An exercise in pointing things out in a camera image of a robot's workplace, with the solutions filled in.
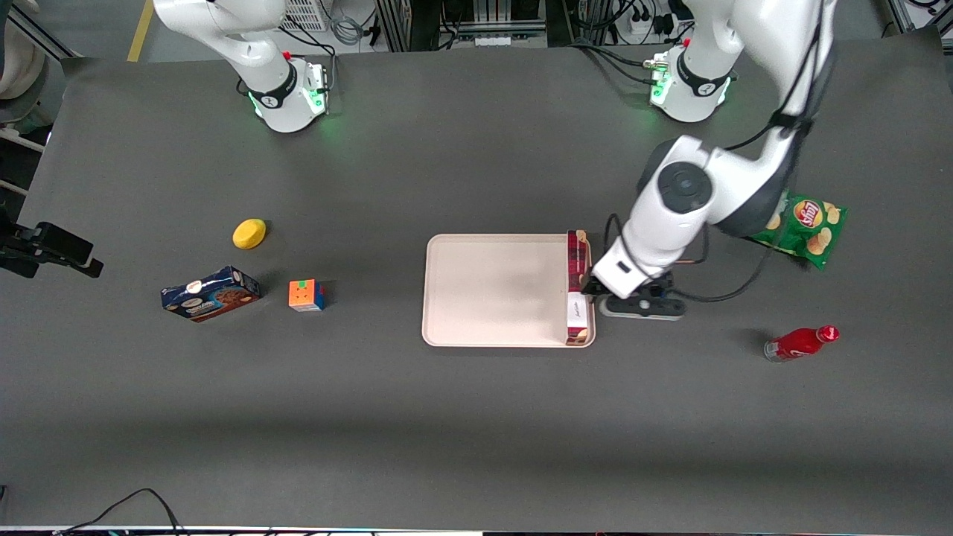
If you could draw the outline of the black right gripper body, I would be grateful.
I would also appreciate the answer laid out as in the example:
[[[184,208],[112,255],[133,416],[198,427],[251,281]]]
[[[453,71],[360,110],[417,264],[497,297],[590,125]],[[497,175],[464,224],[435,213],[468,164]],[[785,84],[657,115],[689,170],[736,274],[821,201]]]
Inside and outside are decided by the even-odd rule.
[[[34,248],[24,238],[33,231],[24,226],[2,226],[1,229],[1,268],[23,278],[33,278],[38,270],[38,262],[33,257]]]

